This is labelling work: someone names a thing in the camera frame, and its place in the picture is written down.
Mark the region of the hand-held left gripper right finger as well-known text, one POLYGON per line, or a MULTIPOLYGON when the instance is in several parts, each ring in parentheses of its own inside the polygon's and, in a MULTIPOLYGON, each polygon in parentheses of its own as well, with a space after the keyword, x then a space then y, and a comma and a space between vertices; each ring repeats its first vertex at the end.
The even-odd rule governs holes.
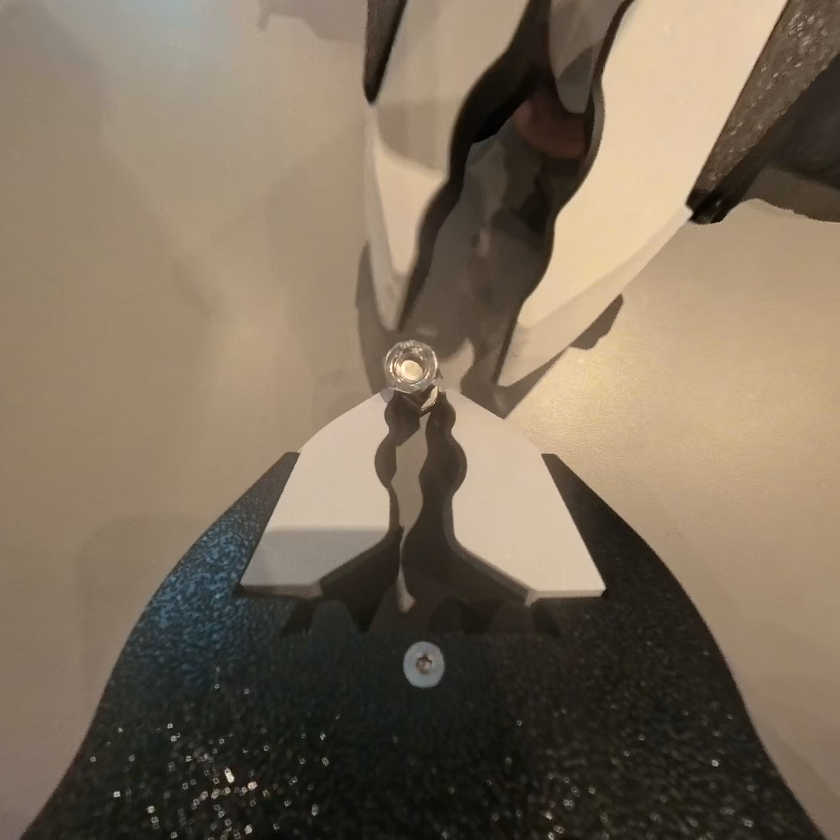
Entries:
POLYGON ((422 507, 404 542, 411 583, 465 605, 598 598, 604 580, 539 449, 459 392, 431 410, 422 507))

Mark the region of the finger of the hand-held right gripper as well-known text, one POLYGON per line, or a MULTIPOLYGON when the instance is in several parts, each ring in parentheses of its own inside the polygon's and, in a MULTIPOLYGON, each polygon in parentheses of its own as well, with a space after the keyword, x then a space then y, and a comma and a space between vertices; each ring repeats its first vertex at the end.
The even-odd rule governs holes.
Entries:
POLYGON ((686 224, 688 199, 786 2, 631 2, 593 80, 593 150, 496 375, 566 350, 686 224))
POLYGON ((400 329, 463 189, 472 146, 540 80, 547 4, 369 2, 364 215, 376 310, 400 329))

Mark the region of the silver hex bolt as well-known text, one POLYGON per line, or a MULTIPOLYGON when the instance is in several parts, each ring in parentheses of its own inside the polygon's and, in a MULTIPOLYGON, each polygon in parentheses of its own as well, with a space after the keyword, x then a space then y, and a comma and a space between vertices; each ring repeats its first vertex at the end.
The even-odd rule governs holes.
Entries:
POLYGON ((385 387, 416 415, 428 413, 442 391, 438 356, 427 343, 410 339, 394 344, 383 361, 385 387))

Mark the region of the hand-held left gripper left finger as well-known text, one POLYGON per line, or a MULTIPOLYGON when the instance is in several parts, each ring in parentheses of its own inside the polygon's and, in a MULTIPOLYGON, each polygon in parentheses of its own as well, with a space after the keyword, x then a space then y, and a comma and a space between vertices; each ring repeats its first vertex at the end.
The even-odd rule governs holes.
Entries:
POLYGON ((398 413, 381 391, 304 444, 240 579, 249 595, 383 597, 402 528, 393 480, 398 413))

